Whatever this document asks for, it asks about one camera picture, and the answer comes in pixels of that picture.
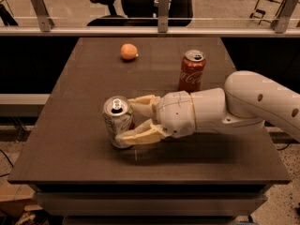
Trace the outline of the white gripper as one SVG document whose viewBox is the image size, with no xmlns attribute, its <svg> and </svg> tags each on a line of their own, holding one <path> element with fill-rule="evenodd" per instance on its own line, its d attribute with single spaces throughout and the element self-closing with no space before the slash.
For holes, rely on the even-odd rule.
<svg viewBox="0 0 300 225">
<path fill-rule="evenodd" d="M 196 130 L 191 95 L 186 91 L 169 93 L 162 98 L 147 95 L 130 98 L 128 101 L 136 114 L 145 117 L 156 114 L 159 125 L 148 119 L 132 130 L 117 134 L 115 139 L 122 144 L 158 143 L 167 136 L 185 137 Z"/>
</svg>

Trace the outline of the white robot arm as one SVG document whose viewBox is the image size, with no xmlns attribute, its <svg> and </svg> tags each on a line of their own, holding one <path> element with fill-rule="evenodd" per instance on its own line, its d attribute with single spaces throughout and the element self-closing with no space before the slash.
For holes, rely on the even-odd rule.
<svg viewBox="0 0 300 225">
<path fill-rule="evenodd" d="M 126 147 L 200 133 L 238 134 L 264 122 L 300 141 L 300 95 L 251 71 L 235 71 L 222 88 L 132 98 L 136 114 L 148 119 L 116 140 Z"/>
</svg>

